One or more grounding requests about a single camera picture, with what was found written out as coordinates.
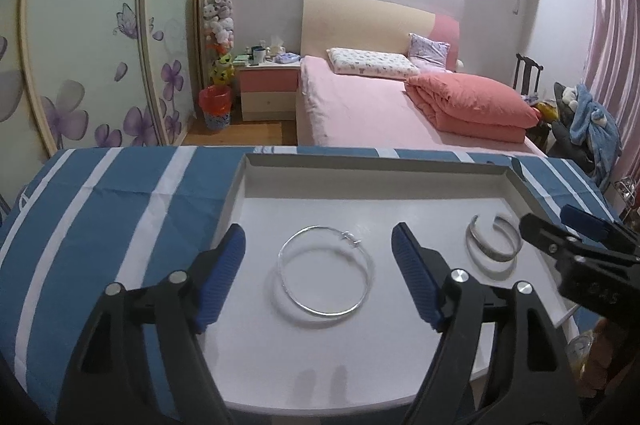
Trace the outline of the person's right hand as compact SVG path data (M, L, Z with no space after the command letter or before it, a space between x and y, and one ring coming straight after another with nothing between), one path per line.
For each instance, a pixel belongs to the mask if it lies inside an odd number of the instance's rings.
M593 343L577 380L578 396L593 399L612 395L629 371L629 334L608 319L600 319Z

